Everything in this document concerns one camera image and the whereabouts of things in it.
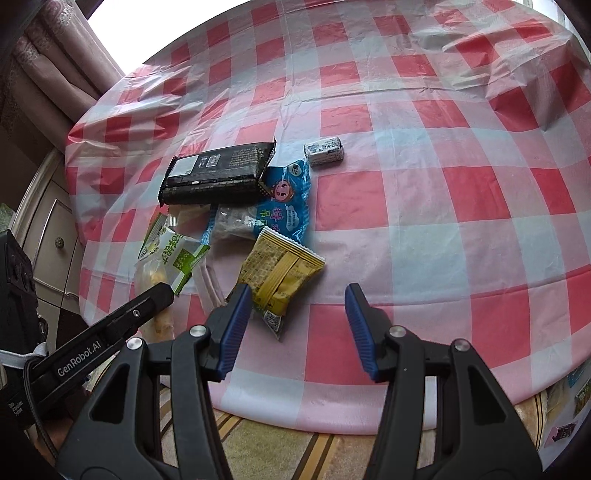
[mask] food bag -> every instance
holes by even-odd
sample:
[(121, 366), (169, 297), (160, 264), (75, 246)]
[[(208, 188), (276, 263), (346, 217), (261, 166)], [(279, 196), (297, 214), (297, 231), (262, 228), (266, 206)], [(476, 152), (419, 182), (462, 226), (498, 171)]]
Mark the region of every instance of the food bag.
[[(159, 213), (150, 223), (135, 266), (135, 293), (140, 294), (159, 282), (171, 286), (178, 295), (191, 278), (195, 265), (203, 258), (209, 245), (209, 231), (201, 241), (174, 232), (166, 215)], [(172, 340), (172, 309), (168, 307), (150, 319), (139, 330), (148, 343)]]
[(263, 227), (303, 243), (310, 216), (310, 168), (306, 160), (286, 167), (268, 167), (265, 185), (271, 196), (252, 206), (220, 205), (216, 209), (214, 238), (239, 236), (256, 239)]
[(160, 205), (256, 203), (269, 192), (263, 182), (275, 143), (219, 148), (174, 157), (158, 193)]
[(277, 338), (295, 293), (325, 264), (324, 258), (265, 226), (248, 255), (237, 283), (252, 289), (255, 308)]

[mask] wooden cabinet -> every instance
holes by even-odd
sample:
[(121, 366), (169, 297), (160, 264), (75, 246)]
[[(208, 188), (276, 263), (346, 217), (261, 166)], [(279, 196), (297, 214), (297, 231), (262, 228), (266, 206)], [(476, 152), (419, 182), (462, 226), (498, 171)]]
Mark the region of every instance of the wooden cabinet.
[[(78, 286), (84, 254), (64, 172), (63, 155), (52, 151), (29, 185), (11, 225), (33, 264), (37, 311), (49, 324), (48, 342), (54, 349), (62, 309), (80, 315)], [(61, 330), (59, 337), (67, 338), (69, 334)]]

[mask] metal screw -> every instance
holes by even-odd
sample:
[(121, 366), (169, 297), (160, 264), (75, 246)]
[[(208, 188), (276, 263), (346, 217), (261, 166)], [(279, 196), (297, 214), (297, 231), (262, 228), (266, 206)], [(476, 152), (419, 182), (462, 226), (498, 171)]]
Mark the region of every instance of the metal screw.
[(133, 337), (127, 340), (127, 348), (129, 348), (129, 350), (137, 350), (141, 346), (142, 339), (139, 337)]
[(394, 325), (393, 327), (390, 327), (388, 333), (394, 338), (402, 338), (406, 335), (406, 328), (401, 327), (400, 325)]
[(206, 332), (207, 329), (203, 325), (195, 325), (189, 330), (189, 334), (191, 334), (192, 337), (202, 337)]
[(458, 352), (467, 352), (470, 349), (470, 342), (464, 338), (460, 338), (453, 342), (453, 346)]

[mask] blue gripper pad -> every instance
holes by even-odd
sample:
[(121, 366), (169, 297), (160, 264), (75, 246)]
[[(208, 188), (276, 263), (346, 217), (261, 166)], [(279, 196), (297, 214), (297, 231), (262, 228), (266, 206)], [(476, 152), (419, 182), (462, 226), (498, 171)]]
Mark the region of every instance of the blue gripper pad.
[(234, 362), (238, 356), (238, 350), (244, 337), (244, 331), (252, 311), (252, 291), (248, 285), (238, 285), (230, 297), (230, 301), (224, 307), (223, 316), (227, 326), (219, 342), (219, 357), (217, 362), (217, 374), (221, 379), (234, 368)]
[(383, 355), (382, 341), (390, 321), (382, 310), (369, 305), (356, 283), (349, 284), (345, 290), (345, 311), (363, 370), (372, 380), (380, 381), (377, 359)]

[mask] plastic tablecloth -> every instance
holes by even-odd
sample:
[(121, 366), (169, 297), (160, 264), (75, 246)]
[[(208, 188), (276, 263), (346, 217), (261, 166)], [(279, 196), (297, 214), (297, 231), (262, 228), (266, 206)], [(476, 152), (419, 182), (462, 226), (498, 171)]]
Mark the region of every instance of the plastic tablecloth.
[[(309, 198), (307, 245), (325, 271), (292, 302), (281, 342), (249, 324), (214, 405), (374, 433), (385, 387), (356, 353), (351, 282), (424, 339), (470, 340), (519, 402), (591, 353), (590, 87), (573, 35), (509, 0), (234, 8), (123, 78), (69, 135), (82, 315), (134, 295), (174, 154), (276, 138), (286, 165), (338, 135), (345, 160), (314, 171)], [(198, 237), (203, 221), (185, 227)], [(251, 246), (212, 245), (174, 302), (177, 334), (230, 292)], [(429, 380), (426, 427), (435, 405)]]

